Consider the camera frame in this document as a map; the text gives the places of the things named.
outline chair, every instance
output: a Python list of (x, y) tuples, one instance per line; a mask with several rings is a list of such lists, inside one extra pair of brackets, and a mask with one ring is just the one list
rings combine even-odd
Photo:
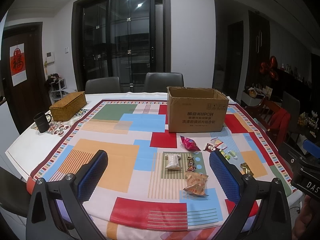
[(256, 118), (261, 125), (267, 130), (266, 134), (269, 138), (275, 142), (279, 129), (272, 129), (270, 127), (270, 121), (272, 116), (280, 110), (280, 106), (276, 103), (269, 101), (267, 97), (264, 97), (261, 103), (257, 106), (247, 106), (245, 110), (252, 118)]
[(31, 198), (26, 183), (0, 167), (0, 189), (0, 206), (26, 218)]
[(149, 72), (144, 82), (144, 90), (148, 93), (167, 92), (167, 87), (183, 87), (181, 73)]
[(96, 78), (85, 84), (85, 94), (121, 93), (119, 77)]
[(297, 134), (297, 139), (296, 139), (296, 143), (297, 143), (299, 135), (302, 133), (298, 127), (298, 119), (300, 114), (300, 101), (284, 91), (281, 107), (287, 110), (287, 112), (291, 115), (288, 131), (290, 133), (290, 137), (293, 133)]

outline mug handle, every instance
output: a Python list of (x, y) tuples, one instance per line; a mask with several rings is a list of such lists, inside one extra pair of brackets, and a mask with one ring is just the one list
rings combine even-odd
[(50, 121), (48, 121), (48, 123), (50, 123), (51, 120), (52, 120), (52, 115), (51, 114), (46, 114), (45, 117), (47, 117), (47, 115), (50, 116)]

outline red balloon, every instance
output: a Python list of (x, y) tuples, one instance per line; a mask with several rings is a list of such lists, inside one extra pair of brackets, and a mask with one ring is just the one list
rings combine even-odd
[(269, 71), (269, 65), (267, 62), (262, 62), (260, 66), (260, 73), (266, 74)]
[(279, 80), (278, 73), (276, 71), (274, 71), (273, 69), (270, 70), (269, 74), (270, 74), (271, 78), (273, 78), (274, 80), (276, 80), (276, 81)]
[(270, 67), (271, 68), (278, 68), (278, 62), (275, 56), (271, 56), (270, 58)]

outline dining table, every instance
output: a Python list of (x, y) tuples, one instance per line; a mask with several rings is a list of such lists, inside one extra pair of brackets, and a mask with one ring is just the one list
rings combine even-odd
[[(212, 239), (235, 206), (210, 168), (205, 147), (215, 138), (227, 146), (225, 152), (236, 153), (228, 162), (241, 173), (241, 164), (246, 163), (257, 180), (280, 178), (289, 206), (302, 196), (291, 185), (292, 172), (275, 145), (231, 98), (221, 131), (170, 133), (167, 93), (85, 96), (87, 105), (69, 121), (53, 119), (44, 133), (33, 123), (6, 155), (31, 194), (37, 179), (61, 180), (76, 173), (98, 150), (106, 151), (108, 166), (83, 207), (108, 239)], [(194, 140), (200, 151), (188, 151), (181, 136)], [(181, 169), (170, 171), (165, 168), (168, 155), (175, 154)], [(208, 176), (206, 196), (183, 190), (189, 157), (194, 159), (195, 172)], [(250, 228), (259, 204), (257, 200), (252, 207), (244, 230)], [(58, 206), (61, 215), (68, 217), (62, 201)]]

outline colorful patterned tablecloth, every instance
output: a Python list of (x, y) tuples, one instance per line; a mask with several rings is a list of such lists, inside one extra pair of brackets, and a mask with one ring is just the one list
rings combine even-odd
[[(84, 207), (98, 228), (111, 239), (211, 239), (232, 211), (209, 166), (209, 152), (188, 152), (180, 135), (193, 139), (202, 150), (218, 137), (237, 153), (229, 162), (242, 171), (246, 162), (258, 180), (278, 177), (286, 195), (291, 174), (276, 147), (263, 130), (237, 104), (229, 104), (221, 132), (169, 133), (166, 101), (102, 100), (68, 129), (50, 154), (31, 172), (28, 186), (36, 179), (62, 179), (103, 149), (108, 167)], [(208, 117), (191, 116), (198, 123)], [(181, 155), (181, 171), (165, 169), (165, 154)], [(196, 172), (209, 176), (207, 197), (187, 194), (184, 171), (188, 156)], [(252, 209), (257, 211), (259, 201)]]

